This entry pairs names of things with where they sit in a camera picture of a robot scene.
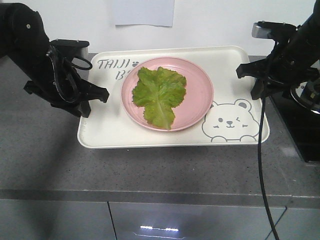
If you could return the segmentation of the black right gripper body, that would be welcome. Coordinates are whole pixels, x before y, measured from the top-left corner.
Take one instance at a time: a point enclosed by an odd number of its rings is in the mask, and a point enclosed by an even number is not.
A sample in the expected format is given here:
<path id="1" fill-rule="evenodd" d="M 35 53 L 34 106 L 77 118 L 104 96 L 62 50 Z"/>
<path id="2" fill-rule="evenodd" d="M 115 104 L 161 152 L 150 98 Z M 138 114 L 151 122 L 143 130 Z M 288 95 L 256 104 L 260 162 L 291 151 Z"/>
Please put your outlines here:
<path id="1" fill-rule="evenodd" d="M 320 40 L 293 37 L 288 41 L 274 42 L 268 59 L 266 78 L 287 85 L 287 89 L 305 80 L 319 76 L 311 65 L 320 58 Z"/>

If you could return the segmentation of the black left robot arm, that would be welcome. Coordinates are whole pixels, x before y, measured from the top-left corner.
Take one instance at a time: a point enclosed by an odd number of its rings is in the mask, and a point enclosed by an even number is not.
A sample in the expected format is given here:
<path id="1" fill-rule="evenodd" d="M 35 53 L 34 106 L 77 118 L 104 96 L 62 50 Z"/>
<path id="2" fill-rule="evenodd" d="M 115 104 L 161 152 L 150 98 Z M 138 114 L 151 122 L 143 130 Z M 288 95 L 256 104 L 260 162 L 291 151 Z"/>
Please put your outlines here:
<path id="1" fill-rule="evenodd" d="M 29 77 L 24 90 L 84 118 L 90 115 L 91 100 L 106 103 L 110 95 L 77 72 L 93 67 L 83 55 L 89 45 L 85 40 L 49 40 L 37 11 L 18 2 L 0 5 L 0 56 L 8 56 Z"/>

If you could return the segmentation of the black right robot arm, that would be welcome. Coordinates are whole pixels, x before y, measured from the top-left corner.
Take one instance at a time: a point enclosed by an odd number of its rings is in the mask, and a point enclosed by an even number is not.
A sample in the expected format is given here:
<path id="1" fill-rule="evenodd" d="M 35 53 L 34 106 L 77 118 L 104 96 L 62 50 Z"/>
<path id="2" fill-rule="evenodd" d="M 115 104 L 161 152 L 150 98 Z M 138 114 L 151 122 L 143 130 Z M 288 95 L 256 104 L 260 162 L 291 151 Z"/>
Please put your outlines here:
<path id="1" fill-rule="evenodd" d="M 256 79 L 250 92 L 253 100 L 289 90 L 320 74 L 312 65 L 320 58 L 320 2 L 316 1 L 310 17 L 299 26 L 281 22 L 258 21 L 251 35 L 274 40 L 271 53 L 264 59 L 242 63 L 238 78 Z"/>

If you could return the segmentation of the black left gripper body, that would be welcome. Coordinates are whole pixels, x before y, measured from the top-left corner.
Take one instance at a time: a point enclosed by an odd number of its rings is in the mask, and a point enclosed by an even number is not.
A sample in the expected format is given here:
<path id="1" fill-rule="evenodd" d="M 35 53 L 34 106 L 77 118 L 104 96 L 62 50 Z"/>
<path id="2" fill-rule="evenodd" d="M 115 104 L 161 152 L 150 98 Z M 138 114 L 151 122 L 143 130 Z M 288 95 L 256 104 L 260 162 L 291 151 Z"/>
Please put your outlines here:
<path id="1" fill-rule="evenodd" d="M 77 70 L 88 69 L 88 60 L 81 56 L 65 57 L 48 54 L 29 60 L 23 71 L 30 78 L 24 86 L 28 94 L 35 94 L 51 104 L 87 101 L 82 95 L 82 79 Z"/>

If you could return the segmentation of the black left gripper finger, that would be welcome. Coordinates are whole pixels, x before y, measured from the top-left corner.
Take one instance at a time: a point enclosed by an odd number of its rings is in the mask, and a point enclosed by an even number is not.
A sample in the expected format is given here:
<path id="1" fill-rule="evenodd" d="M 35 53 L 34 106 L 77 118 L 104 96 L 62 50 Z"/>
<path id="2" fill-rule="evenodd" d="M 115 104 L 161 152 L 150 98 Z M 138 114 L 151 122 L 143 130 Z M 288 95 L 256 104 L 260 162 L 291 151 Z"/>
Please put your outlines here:
<path id="1" fill-rule="evenodd" d="M 86 80 L 82 81 L 82 97 L 84 100 L 100 100 L 106 103 L 110 94 L 106 88 L 99 87 Z"/>
<path id="2" fill-rule="evenodd" d="M 51 106 L 54 108 L 65 110 L 78 118 L 88 118 L 91 113 L 91 107 L 88 101 L 82 101 L 80 103 L 51 103 Z"/>

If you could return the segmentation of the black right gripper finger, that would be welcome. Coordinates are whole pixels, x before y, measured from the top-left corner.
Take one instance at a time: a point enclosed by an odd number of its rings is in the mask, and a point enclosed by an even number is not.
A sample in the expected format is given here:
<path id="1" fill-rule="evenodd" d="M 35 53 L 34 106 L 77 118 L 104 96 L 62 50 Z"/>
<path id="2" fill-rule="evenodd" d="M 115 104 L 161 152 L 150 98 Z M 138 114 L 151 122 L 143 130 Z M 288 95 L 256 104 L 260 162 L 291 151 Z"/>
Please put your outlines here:
<path id="1" fill-rule="evenodd" d="M 250 63 L 242 63 L 236 69 L 237 77 L 254 77 L 257 79 L 264 79 L 267 77 L 268 59 L 261 59 Z"/>
<path id="2" fill-rule="evenodd" d="M 258 100 L 282 92 L 287 88 L 287 84 L 277 82 L 269 77 L 256 78 L 250 95 L 252 100 Z"/>

